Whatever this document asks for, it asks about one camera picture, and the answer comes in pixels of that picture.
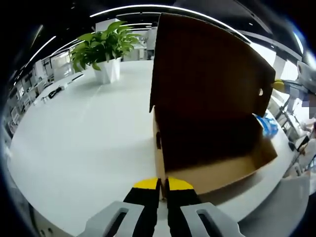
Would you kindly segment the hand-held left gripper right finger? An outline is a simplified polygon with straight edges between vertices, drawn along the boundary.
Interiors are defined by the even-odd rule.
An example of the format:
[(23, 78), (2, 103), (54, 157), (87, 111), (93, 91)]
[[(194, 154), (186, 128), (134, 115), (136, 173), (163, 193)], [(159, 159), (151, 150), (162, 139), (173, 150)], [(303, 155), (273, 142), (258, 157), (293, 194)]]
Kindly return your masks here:
[(188, 182), (168, 177), (167, 221), (172, 237), (242, 237), (237, 221), (210, 202), (201, 202)]

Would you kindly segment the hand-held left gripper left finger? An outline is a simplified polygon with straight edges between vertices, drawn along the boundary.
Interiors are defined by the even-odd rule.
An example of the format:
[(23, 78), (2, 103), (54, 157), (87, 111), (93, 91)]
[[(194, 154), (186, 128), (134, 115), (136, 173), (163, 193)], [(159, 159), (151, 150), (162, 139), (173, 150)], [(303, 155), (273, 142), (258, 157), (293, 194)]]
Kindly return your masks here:
[(114, 201), (85, 225), (86, 237), (152, 237), (157, 224), (161, 180), (133, 185), (123, 201)]

